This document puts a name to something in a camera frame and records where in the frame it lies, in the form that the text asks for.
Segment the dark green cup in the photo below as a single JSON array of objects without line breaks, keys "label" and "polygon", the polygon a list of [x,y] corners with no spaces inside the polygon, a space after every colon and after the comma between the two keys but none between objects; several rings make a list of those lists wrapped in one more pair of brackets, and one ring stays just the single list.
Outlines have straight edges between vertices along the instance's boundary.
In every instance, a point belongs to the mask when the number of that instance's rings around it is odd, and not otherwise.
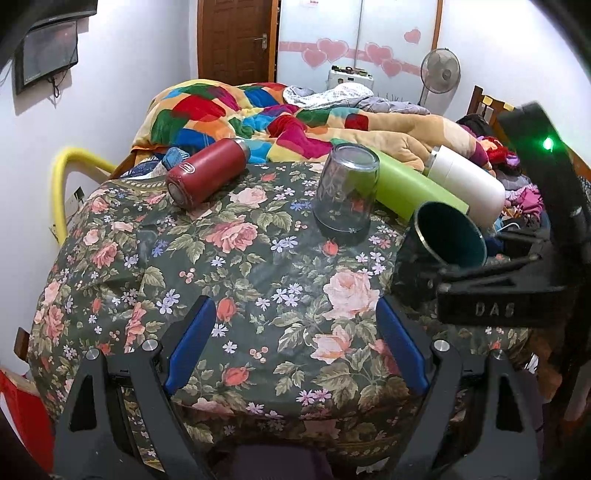
[{"label": "dark green cup", "polygon": [[426,202],[409,221],[391,290],[407,302],[431,298],[445,273],[480,268],[486,259],[483,235],[466,214],[442,202]]}]

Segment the clear glass cup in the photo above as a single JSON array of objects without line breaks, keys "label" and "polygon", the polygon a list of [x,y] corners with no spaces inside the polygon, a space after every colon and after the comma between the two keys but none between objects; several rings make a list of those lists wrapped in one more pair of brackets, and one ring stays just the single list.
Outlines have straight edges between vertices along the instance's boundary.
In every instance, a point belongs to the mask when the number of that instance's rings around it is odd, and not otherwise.
[{"label": "clear glass cup", "polygon": [[312,207],[315,219],[339,234],[366,230],[379,177],[379,157],[369,148],[348,142],[332,146],[318,180]]}]

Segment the white thermos bottle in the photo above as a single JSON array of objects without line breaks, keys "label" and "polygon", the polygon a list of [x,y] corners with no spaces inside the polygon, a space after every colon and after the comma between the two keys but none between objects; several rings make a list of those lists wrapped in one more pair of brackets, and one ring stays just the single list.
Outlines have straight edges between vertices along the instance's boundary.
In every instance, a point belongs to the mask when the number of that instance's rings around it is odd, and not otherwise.
[{"label": "white thermos bottle", "polygon": [[493,226],[506,201],[500,181],[446,146],[432,150],[426,170],[429,179],[468,205],[468,216],[479,227]]}]

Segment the red plush toy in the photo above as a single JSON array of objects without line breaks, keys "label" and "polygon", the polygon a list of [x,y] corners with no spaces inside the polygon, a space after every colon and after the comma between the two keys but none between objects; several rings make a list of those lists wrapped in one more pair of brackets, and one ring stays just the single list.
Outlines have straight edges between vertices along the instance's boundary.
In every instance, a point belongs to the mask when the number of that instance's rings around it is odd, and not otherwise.
[{"label": "red plush toy", "polygon": [[520,159],[517,154],[504,146],[496,137],[485,136],[479,137],[478,140],[493,166],[506,165],[510,168],[520,166]]}]

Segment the green thermos bottle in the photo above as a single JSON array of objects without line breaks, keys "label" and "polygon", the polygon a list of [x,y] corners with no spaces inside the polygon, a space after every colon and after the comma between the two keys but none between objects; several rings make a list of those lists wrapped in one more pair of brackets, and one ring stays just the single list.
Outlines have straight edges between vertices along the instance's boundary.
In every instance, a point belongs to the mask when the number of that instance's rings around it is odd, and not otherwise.
[{"label": "green thermos bottle", "polygon": [[399,218],[409,221],[415,210],[426,202],[441,202],[463,214],[468,213],[466,202],[422,173],[380,150],[371,148],[370,151],[380,161],[376,200]]}]

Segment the wooden headboard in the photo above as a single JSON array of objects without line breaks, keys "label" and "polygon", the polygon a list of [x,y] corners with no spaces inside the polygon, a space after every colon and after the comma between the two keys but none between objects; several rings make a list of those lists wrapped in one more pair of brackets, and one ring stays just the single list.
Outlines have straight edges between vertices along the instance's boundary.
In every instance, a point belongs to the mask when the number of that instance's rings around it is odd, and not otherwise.
[{"label": "wooden headboard", "polygon": [[[498,138],[505,146],[509,146],[508,137],[503,131],[501,125],[498,123],[498,117],[501,113],[511,112],[514,109],[515,107],[511,104],[485,94],[482,87],[475,85],[467,109],[467,114],[480,115],[483,120],[491,127],[494,132],[494,136]],[[590,181],[590,166],[569,146],[566,146],[566,149],[575,173],[578,176],[582,176]]]}]

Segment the floral bed cover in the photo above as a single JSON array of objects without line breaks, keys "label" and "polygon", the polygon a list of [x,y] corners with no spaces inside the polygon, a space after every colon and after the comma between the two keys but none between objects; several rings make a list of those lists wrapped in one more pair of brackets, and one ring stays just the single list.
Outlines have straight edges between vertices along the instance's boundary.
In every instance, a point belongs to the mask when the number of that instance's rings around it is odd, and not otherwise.
[{"label": "floral bed cover", "polygon": [[199,296],[215,320],[174,405],[200,447],[257,436],[366,466],[397,454],[420,399],[377,328],[404,229],[384,208],[355,245],[312,214],[321,169],[252,165],[197,210],[159,180],[112,180],[75,215],[41,294],[28,362],[49,416],[91,348],[131,353]]}]

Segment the standing electric fan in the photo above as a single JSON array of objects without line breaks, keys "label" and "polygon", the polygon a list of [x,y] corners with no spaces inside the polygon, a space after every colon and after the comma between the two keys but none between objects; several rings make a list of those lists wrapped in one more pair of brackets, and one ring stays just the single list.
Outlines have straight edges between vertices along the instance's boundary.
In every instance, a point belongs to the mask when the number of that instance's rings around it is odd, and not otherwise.
[{"label": "standing electric fan", "polygon": [[420,105],[425,106],[430,93],[447,94],[460,83],[461,64],[456,54],[447,48],[436,48],[423,59],[420,67],[423,83]]}]

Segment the white grey crumpled cloth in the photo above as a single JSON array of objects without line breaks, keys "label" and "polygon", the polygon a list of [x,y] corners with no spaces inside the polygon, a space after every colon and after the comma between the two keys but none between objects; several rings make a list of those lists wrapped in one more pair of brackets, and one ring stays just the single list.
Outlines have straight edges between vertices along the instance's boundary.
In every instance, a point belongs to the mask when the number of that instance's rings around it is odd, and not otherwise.
[{"label": "white grey crumpled cloth", "polygon": [[308,110],[348,107],[370,113],[430,114],[430,111],[425,107],[411,102],[375,96],[372,89],[356,82],[342,83],[320,93],[308,88],[290,85],[283,90],[283,100],[287,104]]}]

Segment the red thermos bottle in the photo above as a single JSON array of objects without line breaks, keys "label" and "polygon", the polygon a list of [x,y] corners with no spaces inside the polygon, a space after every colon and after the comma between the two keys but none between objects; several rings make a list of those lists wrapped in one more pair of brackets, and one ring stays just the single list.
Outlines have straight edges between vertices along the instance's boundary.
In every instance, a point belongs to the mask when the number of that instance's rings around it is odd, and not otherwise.
[{"label": "red thermos bottle", "polygon": [[193,210],[242,174],[249,158],[245,141],[218,140],[169,170],[165,180],[167,191],[178,207]]}]

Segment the sliding wardrobe with hearts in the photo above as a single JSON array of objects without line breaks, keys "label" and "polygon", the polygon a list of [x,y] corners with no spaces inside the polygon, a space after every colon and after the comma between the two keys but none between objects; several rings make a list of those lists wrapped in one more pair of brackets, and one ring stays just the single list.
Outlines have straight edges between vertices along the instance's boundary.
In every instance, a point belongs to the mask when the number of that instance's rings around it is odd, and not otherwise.
[{"label": "sliding wardrobe with hearts", "polygon": [[293,1],[280,3],[276,81],[329,88],[333,66],[368,72],[383,98],[417,103],[421,64],[437,46],[442,1]]}]

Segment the white small cabinet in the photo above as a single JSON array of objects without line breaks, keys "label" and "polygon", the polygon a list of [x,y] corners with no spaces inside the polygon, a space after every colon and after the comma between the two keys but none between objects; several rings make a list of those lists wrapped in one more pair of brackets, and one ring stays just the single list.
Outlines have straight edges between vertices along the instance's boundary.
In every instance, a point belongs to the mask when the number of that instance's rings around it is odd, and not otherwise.
[{"label": "white small cabinet", "polygon": [[359,83],[370,90],[374,89],[375,83],[374,77],[366,70],[356,69],[351,66],[339,67],[332,65],[328,75],[327,88],[335,88],[339,84],[348,82]]}]

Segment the brown wooden door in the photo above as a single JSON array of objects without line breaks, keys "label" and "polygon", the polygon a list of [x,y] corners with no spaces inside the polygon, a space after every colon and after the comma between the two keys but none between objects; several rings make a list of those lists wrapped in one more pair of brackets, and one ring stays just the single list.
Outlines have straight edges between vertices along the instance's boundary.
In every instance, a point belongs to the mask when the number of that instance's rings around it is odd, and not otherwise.
[{"label": "brown wooden door", "polygon": [[276,80],[279,0],[197,3],[197,75],[231,85]]}]

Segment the small wall monitor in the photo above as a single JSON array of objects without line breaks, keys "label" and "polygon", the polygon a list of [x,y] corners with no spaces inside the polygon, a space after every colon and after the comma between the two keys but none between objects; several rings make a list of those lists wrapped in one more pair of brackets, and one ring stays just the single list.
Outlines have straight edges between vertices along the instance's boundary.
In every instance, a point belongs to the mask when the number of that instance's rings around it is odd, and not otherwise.
[{"label": "small wall monitor", "polygon": [[56,22],[29,31],[17,47],[14,91],[20,95],[42,80],[67,72],[78,63],[78,22]]}]

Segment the wall mounted black television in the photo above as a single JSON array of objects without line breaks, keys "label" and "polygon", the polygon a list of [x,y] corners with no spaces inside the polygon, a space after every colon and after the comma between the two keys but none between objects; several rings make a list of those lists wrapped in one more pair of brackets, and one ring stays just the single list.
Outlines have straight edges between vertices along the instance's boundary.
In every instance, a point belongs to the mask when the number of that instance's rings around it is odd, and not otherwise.
[{"label": "wall mounted black television", "polygon": [[95,0],[1,0],[1,67],[12,58],[30,30],[61,20],[93,16],[97,5]]}]

